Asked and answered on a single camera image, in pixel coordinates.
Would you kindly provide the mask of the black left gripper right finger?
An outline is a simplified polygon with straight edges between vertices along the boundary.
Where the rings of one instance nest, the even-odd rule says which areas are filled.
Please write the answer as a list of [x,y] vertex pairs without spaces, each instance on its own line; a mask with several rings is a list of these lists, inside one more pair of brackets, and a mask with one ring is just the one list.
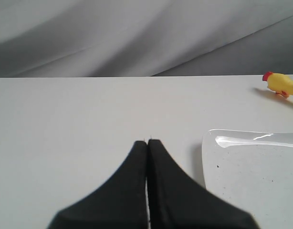
[[253,217],[189,177],[160,140],[150,139],[147,192],[153,229],[257,229]]

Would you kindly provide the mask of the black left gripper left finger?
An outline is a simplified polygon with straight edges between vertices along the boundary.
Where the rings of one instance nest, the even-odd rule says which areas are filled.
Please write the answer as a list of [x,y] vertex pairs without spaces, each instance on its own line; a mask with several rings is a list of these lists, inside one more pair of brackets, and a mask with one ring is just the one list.
[[145,229],[147,144],[136,141],[121,166],[90,195],[59,211],[51,229]]

